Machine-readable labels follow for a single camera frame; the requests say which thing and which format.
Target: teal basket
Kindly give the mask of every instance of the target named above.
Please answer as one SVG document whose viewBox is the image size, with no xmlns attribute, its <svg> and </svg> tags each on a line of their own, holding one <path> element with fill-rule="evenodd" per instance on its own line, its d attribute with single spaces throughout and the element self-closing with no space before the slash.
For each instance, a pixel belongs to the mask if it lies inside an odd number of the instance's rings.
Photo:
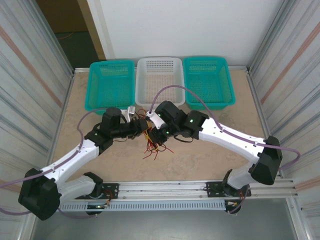
<svg viewBox="0 0 320 240">
<path fill-rule="evenodd" d="M 126 109 L 135 105 L 135 64 L 131 60 L 100 61 L 90 66 L 84 108 L 117 107 Z"/>
<path fill-rule="evenodd" d="M 184 85 L 212 110 L 235 104 L 236 96 L 227 61 L 223 57 L 187 57 L 183 60 Z M 186 103 L 193 110 L 205 107 L 186 92 Z"/>
</svg>

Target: metal wall panel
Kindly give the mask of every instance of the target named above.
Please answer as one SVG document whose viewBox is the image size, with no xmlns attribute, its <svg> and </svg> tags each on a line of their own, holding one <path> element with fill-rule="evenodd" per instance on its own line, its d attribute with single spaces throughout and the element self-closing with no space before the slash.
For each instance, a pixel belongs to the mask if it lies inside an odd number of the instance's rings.
<svg viewBox="0 0 320 240">
<path fill-rule="evenodd" d="M 284 171 L 293 178 L 302 212 L 320 237 L 320 1 L 294 1 L 250 68 L 271 135 L 301 159 Z M 283 162 L 295 157 L 284 152 Z"/>
<path fill-rule="evenodd" d="M 0 2 L 0 184 L 47 164 L 72 69 L 31 0 Z M 20 184 L 0 189 L 2 208 L 21 212 Z M 0 213 L 0 239 L 19 237 L 20 216 Z"/>
</svg>

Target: metal base frame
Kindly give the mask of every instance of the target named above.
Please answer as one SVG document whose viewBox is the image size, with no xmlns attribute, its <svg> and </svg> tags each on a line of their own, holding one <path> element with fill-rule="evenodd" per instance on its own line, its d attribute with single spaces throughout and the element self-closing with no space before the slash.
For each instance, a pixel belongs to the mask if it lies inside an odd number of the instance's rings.
<svg viewBox="0 0 320 240">
<path fill-rule="evenodd" d="M 225 202 L 238 197 L 208 197 L 206 182 L 195 181 L 128 181 L 118 182 L 118 198 L 101 211 L 167 211 L 167 210 L 225 210 Z M 273 185 L 250 184 L 252 195 L 248 199 L 274 199 L 298 197 L 292 179 L 278 176 Z M 93 212 L 88 206 L 103 205 L 105 199 L 75 199 L 60 206 L 65 212 Z"/>
</svg>

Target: beige marble surface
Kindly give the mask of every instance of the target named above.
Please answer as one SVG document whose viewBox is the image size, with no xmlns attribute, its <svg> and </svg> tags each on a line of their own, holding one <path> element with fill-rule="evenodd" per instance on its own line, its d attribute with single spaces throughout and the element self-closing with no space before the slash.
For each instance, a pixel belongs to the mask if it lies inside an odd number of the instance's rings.
<svg viewBox="0 0 320 240">
<path fill-rule="evenodd" d="M 263 137 L 262 127 L 243 70 L 230 71 L 236 96 L 236 103 L 214 114 L 220 123 L 249 135 Z M 77 73 L 64 116 L 53 160 L 56 161 L 72 150 L 80 141 L 76 126 L 86 113 L 84 101 L 88 73 Z M 188 112 L 185 104 L 181 109 Z M 86 134 L 101 121 L 95 113 L 87 116 L 80 128 Z M 146 155 L 146 140 L 143 135 L 126 142 L 113 145 L 96 159 L 81 167 L 71 178 L 80 177 L 85 172 L 93 172 L 104 181 L 175 181 L 222 179 L 227 170 L 247 163 L 240 155 L 219 145 L 194 140 L 182 143 L 169 139 L 166 146 L 170 151 L 159 152 L 154 157 Z"/>
</svg>

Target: basket rim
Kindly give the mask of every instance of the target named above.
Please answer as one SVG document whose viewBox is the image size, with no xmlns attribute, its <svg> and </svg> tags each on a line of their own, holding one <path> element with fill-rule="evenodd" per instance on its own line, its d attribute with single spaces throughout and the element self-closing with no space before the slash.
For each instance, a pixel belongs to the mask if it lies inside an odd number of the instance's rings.
<svg viewBox="0 0 320 240">
<path fill-rule="evenodd" d="M 135 104 L 135 83 L 136 83 L 136 79 L 135 79 L 135 62 L 133 60 L 130 60 L 130 59 L 120 59 L 120 60 L 106 60 L 106 61 L 96 61 L 96 62 L 93 62 L 91 63 L 90 65 L 90 69 L 89 69 L 89 75 L 88 75 L 88 82 L 87 82 L 87 88 L 86 88 L 86 94 L 85 94 L 85 100 L 84 100 L 84 109 L 86 111 L 92 111 L 92 110 L 95 110 L 95 109 L 98 109 L 99 107 L 96 107 L 96 108 L 92 108 L 92 107 L 89 107 L 89 99 L 90 99 L 90 90 L 91 90 L 91 86 L 92 86 L 92 74 L 93 74 L 93 68 L 92 67 L 95 67 L 95 66 L 99 66 L 99 65 L 103 65 L 103 64 L 121 64 L 121 63 L 124 63 L 124 64 L 127 64 L 129 67 L 131 67 L 131 70 L 128 72 L 128 76 L 132 79 L 132 84 L 131 84 L 131 91 L 132 91 L 132 98 L 131 98 L 131 105 L 134 105 Z M 119 109 L 126 109 L 128 108 L 128 106 L 120 106 L 120 107 L 117 107 Z M 100 111 L 97 111 L 95 112 L 96 114 L 98 115 L 101 115 L 101 112 Z"/>
<path fill-rule="evenodd" d="M 224 57 L 221 56 L 190 56 L 183 59 L 183 73 L 184 73 L 184 85 L 187 86 L 187 75 L 189 74 L 187 71 L 187 68 L 185 67 L 187 62 L 190 60 L 219 60 L 223 61 L 223 65 L 225 66 L 226 71 L 226 77 L 228 79 L 228 82 L 230 83 L 230 92 L 231 92 L 231 101 L 230 102 L 217 102 L 217 103 L 209 103 L 204 102 L 208 107 L 223 107 L 223 106 L 229 106 L 236 103 L 236 95 L 232 83 L 232 79 L 230 76 L 230 71 L 228 67 L 227 60 Z M 201 102 L 191 102 L 189 99 L 189 94 L 185 94 L 185 101 L 190 106 L 203 106 Z"/>
<path fill-rule="evenodd" d="M 184 77 L 184 66 L 183 66 L 183 62 L 180 58 L 178 57 L 170 57 L 170 56 L 166 56 L 166 57 L 144 57 L 144 58 L 141 58 L 139 59 L 138 63 L 137 63 L 137 68 L 136 68 L 136 81 L 135 81 L 135 97 L 134 97 L 134 100 L 135 100 L 135 104 L 139 105 L 139 106 L 142 106 L 142 107 L 149 107 L 151 106 L 151 103 L 142 103 L 138 100 L 138 95 L 139 95 L 139 92 L 138 92 L 138 82 L 142 81 L 142 80 L 139 80 L 140 78 L 140 69 L 141 68 L 144 68 L 145 66 L 145 63 L 147 60 L 174 60 L 176 61 L 179 65 L 179 71 L 180 71 L 180 75 L 181 75 L 181 86 L 185 86 L 185 77 Z M 182 90 L 182 100 L 180 102 L 172 102 L 173 104 L 175 104 L 177 107 L 178 106 L 181 106 L 183 105 L 185 102 L 186 102 L 186 93 L 184 90 Z M 160 103 L 155 103 L 154 104 L 154 107 L 157 107 Z"/>
</svg>

